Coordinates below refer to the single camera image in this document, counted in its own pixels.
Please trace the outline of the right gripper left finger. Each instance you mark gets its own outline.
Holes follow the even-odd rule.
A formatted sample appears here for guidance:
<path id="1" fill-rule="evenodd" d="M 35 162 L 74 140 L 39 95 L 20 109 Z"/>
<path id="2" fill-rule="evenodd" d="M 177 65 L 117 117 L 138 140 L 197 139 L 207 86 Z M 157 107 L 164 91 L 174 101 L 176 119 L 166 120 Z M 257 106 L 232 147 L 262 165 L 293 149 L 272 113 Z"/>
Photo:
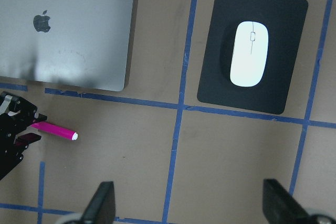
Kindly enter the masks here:
<path id="1" fill-rule="evenodd" d="M 80 223 L 113 223 L 115 203 L 114 183 L 102 182 L 83 212 Z"/>

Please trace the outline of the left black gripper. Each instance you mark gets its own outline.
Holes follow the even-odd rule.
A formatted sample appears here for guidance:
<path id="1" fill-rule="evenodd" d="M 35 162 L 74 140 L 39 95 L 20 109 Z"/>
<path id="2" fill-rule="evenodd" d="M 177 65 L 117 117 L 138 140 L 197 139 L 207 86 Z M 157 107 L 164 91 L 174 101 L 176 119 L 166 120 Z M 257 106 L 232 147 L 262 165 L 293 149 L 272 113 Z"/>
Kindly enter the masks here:
<path id="1" fill-rule="evenodd" d="M 30 144 L 41 140 L 35 133 L 18 137 L 30 125 L 48 119 L 36 112 L 37 107 L 26 99 L 6 91 L 1 93 L 1 179 L 23 160 L 23 151 Z"/>

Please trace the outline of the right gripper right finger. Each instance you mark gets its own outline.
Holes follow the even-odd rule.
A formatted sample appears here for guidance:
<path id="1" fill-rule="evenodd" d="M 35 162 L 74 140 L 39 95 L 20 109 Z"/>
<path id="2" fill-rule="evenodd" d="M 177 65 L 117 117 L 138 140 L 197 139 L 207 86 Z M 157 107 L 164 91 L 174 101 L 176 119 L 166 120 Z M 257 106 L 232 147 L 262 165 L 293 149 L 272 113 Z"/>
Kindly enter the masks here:
<path id="1" fill-rule="evenodd" d="M 264 179 L 262 186 L 262 209 L 268 223 L 315 223 L 276 179 Z"/>

